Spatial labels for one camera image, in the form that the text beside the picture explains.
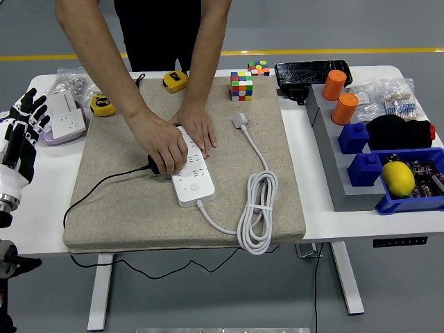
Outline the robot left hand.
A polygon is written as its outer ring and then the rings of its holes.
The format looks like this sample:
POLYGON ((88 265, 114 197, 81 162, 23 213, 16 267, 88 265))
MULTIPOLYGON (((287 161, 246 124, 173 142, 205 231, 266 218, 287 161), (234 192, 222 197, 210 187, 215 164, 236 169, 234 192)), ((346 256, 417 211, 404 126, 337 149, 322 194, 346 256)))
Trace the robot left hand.
POLYGON ((46 97, 28 90, 8 111, 1 113, 1 195, 19 200, 22 189, 32 182, 35 145, 50 121, 46 97))

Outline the person's right hand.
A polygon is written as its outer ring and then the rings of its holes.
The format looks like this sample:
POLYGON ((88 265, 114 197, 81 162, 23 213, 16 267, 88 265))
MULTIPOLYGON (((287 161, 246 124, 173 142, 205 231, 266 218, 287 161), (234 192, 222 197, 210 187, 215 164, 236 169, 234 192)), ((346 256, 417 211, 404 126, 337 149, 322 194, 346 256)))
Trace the person's right hand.
POLYGON ((137 143, 153 158, 160 173, 173 173, 183 168, 188 148, 174 125, 148 108, 123 117, 137 143))

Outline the person's left hand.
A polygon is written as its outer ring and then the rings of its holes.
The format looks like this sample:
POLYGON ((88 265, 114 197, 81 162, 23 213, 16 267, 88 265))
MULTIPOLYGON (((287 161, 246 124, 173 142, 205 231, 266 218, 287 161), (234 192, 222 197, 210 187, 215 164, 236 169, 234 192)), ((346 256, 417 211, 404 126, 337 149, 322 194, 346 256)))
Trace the person's left hand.
POLYGON ((183 102, 169 123, 183 126, 200 148, 204 158, 208 158, 211 155, 211 149, 217 147, 213 123, 204 106, 183 102))

